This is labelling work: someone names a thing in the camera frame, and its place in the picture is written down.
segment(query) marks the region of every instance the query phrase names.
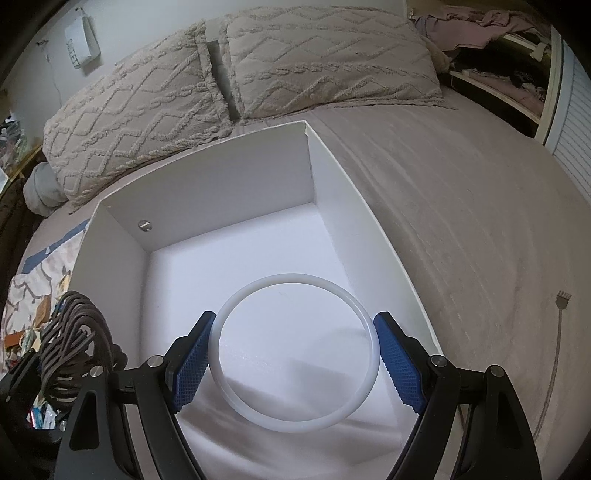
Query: white wall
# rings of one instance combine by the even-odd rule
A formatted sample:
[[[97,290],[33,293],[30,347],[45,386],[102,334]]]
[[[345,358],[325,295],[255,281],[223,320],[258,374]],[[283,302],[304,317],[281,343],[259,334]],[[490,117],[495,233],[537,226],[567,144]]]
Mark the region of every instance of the white wall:
[[[87,0],[69,2],[29,43],[8,75],[11,108],[31,137],[42,137],[43,126],[71,95],[144,45],[188,27],[258,5],[363,5],[400,15],[405,0]],[[76,70],[66,50],[64,29],[75,19],[75,7],[90,16],[101,55],[89,68]],[[216,38],[216,23],[208,22],[208,39]],[[35,43],[49,42],[44,47]]]

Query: cable knit pillow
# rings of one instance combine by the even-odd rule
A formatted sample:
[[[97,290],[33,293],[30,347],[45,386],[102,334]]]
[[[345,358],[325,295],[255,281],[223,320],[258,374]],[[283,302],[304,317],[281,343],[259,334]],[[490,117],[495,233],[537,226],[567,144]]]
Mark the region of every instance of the cable knit pillow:
[[[244,118],[329,102],[443,104],[425,42],[383,10],[259,7],[227,15],[219,42]]]
[[[79,207],[124,172],[231,129],[200,21],[75,94],[47,121],[43,152]]]

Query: pink clothing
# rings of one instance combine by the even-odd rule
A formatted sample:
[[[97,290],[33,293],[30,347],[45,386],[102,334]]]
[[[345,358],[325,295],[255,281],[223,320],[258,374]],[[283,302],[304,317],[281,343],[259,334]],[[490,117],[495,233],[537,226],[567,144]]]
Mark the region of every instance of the pink clothing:
[[[458,47],[484,48],[490,41],[510,32],[529,30],[534,20],[521,12],[490,10],[479,12],[469,7],[449,5],[439,12],[421,17],[417,28],[443,51]]]
[[[478,80],[479,82],[494,88],[497,92],[504,93],[508,97],[523,105],[537,117],[542,116],[544,102],[542,102],[532,92],[513,85],[509,80],[509,77],[500,77],[492,73],[484,73],[477,70],[464,70],[464,74],[465,73],[468,73],[470,78]]]

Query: metal bolt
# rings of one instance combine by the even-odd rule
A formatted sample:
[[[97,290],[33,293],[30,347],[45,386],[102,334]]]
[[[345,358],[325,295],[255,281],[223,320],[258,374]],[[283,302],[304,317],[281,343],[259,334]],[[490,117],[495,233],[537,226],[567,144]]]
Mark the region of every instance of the metal bolt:
[[[164,357],[162,355],[154,355],[148,358],[148,366],[149,367],[159,367],[164,363]]]
[[[493,374],[495,377],[502,377],[503,375],[505,375],[505,371],[502,369],[502,367],[499,367],[498,365],[493,365],[491,367],[491,374]]]
[[[102,375],[104,371],[105,371],[105,369],[103,368],[102,365],[95,365],[94,367],[92,367],[90,369],[90,376],[91,377],[98,377],[98,376]]]
[[[143,232],[149,232],[152,229],[152,224],[147,220],[140,220],[138,223],[138,227]]]
[[[443,355],[433,355],[431,357],[431,363],[436,367],[445,367],[447,365],[447,358]]]

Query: mattress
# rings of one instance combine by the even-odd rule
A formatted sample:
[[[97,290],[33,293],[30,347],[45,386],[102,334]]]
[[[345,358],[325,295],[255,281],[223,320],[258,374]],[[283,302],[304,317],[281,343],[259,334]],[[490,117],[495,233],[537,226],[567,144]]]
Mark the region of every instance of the mattress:
[[[557,478],[591,427],[591,208],[539,143],[458,93],[453,108],[321,106],[237,125],[233,134],[305,119],[380,221],[448,358],[460,368],[500,364],[532,430],[557,341],[559,290],[572,294],[556,386],[536,447]],[[92,214],[99,198],[162,164],[120,179],[72,213],[61,208],[25,257]]]

